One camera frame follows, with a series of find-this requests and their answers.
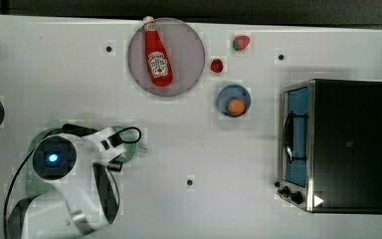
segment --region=oven door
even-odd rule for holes
[[[306,188],[308,88],[285,92],[283,180]]]

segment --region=ketchup bottle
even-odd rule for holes
[[[151,82],[156,87],[167,87],[172,84],[173,74],[169,58],[156,30],[152,17],[144,18],[145,60]]]

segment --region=toaster oven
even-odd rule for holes
[[[382,82],[283,91],[278,194],[313,213],[382,214]]]

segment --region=tabletop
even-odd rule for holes
[[[128,69],[141,24],[0,16],[0,238],[5,193],[31,140],[64,122],[139,126],[148,148],[115,176],[123,204],[113,225],[87,238],[382,238],[382,215],[306,213],[274,187],[281,90],[314,78],[382,81],[382,30],[188,23],[205,47],[203,75],[162,98]],[[242,53],[237,34],[251,37]],[[214,58],[223,73],[210,71]],[[231,84],[252,98],[238,119],[215,105]],[[20,178],[12,206],[25,195]]]

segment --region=oven window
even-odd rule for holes
[[[286,148],[285,180],[306,186],[306,127],[308,116],[308,88],[287,93],[287,117],[289,147]]]

